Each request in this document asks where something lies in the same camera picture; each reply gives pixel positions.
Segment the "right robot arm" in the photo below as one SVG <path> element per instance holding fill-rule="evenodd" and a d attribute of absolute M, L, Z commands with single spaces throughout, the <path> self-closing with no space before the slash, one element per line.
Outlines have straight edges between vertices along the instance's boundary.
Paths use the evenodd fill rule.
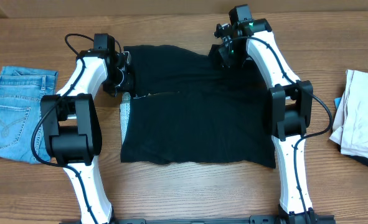
<path fill-rule="evenodd" d="M 222 44 L 211 54 L 224 68 L 255 62 L 268 88 L 263 121 L 278 157 L 280 223 L 315 223 L 302 142 L 311 119 L 312 84 L 288 66 L 266 19 L 254 19 L 246 4 L 231 9 L 229 18 L 228 24 L 217 24 L 214 35 Z"/>

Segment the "black shorts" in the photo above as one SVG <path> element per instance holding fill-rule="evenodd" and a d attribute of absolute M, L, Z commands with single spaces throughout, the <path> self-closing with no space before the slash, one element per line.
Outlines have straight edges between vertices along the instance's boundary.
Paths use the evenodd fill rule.
<path fill-rule="evenodd" d="M 135 81 L 122 162 L 249 161 L 275 168 L 262 121 L 267 89 L 254 62 L 224 69 L 173 45 L 128 51 Z"/>

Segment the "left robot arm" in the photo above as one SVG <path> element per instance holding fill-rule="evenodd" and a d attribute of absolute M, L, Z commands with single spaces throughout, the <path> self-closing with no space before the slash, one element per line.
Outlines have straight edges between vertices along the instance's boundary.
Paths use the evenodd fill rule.
<path fill-rule="evenodd" d="M 72 183 L 80 207 L 80 223 L 115 223 L 99 170 L 102 135 L 94 99 L 98 90 L 112 97 L 134 88 L 131 55 L 109 34 L 95 34 L 93 47 L 76 53 L 76 69 L 54 95 L 40 101 L 45 148 Z"/>

